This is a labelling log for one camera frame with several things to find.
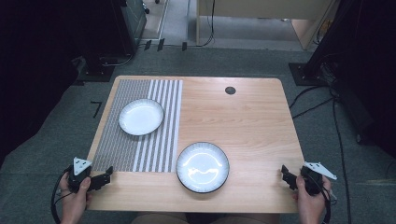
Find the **finger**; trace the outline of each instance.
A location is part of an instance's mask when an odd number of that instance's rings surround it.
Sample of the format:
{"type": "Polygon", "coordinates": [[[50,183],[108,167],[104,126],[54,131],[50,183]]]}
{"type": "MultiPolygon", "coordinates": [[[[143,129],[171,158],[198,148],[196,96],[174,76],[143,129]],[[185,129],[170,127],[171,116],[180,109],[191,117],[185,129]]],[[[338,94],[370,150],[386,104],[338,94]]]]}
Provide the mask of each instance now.
{"type": "Polygon", "coordinates": [[[298,201],[298,194],[292,194],[291,198],[293,198],[294,201],[298,201]]]}
{"type": "Polygon", "coordinates": [[[91,178],[85,177],[85,179],[82,180],[81,184],[79,185],[79,190],[77,195],[81,200],[86,201],[86,194],[88,188],[90,187],[90,184],[91,184],[91,178]]]}
{"type": "Polygon", "coordinates": [[[305,189],[305,181],[302,176],[297,176],[296,178],[296,184],[298,188],[298,197],[299,198],[306,198],[309,196],[309,194],[306,192],[305,189]]]}
{"type": "Polygon", "coordinates": [[[61,189],[68,189],[69,184],[67,183],[67,178],[69,178],[69,172],[64,173],[61,181],[59,182],[59,187],[61,189]]]}
{"type": "Polygon", "coordinates": [[[326,176],[322,176],[322,180],[323,180],[323,187],[330,191],[332,189],[332,182],[330,182],[330,180],[326,177],[326,176]]]}
{"type": "Polygon", "coordinates": [[[91,194],[87,194],[87,199],[86,199],[87,201],[86,201],[86,204],[87,204],[87,207],[91,204],[91,201],[92,201],[92,195],[91,194]]]}

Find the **black-rimmed plate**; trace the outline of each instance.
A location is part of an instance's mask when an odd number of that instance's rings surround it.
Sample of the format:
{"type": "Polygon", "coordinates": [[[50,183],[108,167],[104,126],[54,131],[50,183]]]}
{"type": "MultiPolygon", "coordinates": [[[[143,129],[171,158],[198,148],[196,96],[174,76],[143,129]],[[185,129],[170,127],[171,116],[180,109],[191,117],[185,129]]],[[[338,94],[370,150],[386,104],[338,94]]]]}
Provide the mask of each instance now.
{"type": "Polygon", "coordinates": [[[121,110],[119,124],[132,135],[152,133],[163,122],[163,114],[163,108],[156,101],[135,100],[121,110]]]}
{"type": "Polygon", "coordinates": [[[211,143],[194,143],[186,147],[177,159],[178,179],[194,192],[208,193],[220,188],[229,172],[227,156],[211,143]]]}

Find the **wooden table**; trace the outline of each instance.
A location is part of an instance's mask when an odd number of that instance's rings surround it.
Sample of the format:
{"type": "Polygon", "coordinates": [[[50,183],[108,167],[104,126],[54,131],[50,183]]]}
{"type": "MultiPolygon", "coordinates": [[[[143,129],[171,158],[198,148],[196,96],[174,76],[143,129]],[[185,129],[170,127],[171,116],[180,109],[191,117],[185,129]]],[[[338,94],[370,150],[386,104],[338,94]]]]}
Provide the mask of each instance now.
{"type": "MultiPolygon", "coordinates": [[[[212,15],[214,0],[197,0],[196,43],[200,17],[212,15]]],[[[292,26],[303,49],[308,49],[336,0],[216,0],[214,16],[293,19],[292,26]]]]}
{"type": "Polygon", "coordinates": [[[117,77],[92,143],[90,161],[121,79],[183,80],[177,155],[192,143],[213,143],[227,155],[230,173],[220,189],[199,194],[183,187],[176,173],[115,172],[110,184],[93,193],[91,210],[297,212],[280,168],[285,164],[298,174],[304,158],[278,79],[117,77]],[[225,92],[230,86],[235,94],[225,92]]]}

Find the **table leg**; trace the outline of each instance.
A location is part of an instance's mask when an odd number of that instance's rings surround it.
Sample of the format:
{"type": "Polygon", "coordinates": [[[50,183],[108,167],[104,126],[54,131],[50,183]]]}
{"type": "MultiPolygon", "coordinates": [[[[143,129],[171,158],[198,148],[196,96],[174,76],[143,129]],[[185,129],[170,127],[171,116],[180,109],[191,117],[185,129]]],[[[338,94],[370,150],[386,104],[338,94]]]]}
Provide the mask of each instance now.
{"type": "Polygon", "coordinates": [[[199,27],[200,27],[200,12],[199,12],[199,3],[200,3],[200,0],[196,0],[196,2],[197,2],[197,16],[196,16],[196,39],[195,39],[195,42],[196,42],[196,45],[198,46],[199,45],[199,27]]]}

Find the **black and white stripes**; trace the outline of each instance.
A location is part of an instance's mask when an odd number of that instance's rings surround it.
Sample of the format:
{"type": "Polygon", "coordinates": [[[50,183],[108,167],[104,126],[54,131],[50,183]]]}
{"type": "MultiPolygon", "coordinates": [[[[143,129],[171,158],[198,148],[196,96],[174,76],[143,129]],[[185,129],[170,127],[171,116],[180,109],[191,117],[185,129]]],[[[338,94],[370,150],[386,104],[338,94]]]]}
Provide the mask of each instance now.
{"type": "Polygon", "coordinates": [[[104,171],[112,165],[115,171],[123,172],[174,172],[182,86],[182,80],[121,80],[92,169],[104,171]],[[120,128],[119,114],[138,99],[157,101],[164,118],[156,131],[132,136],[120,128]]]}

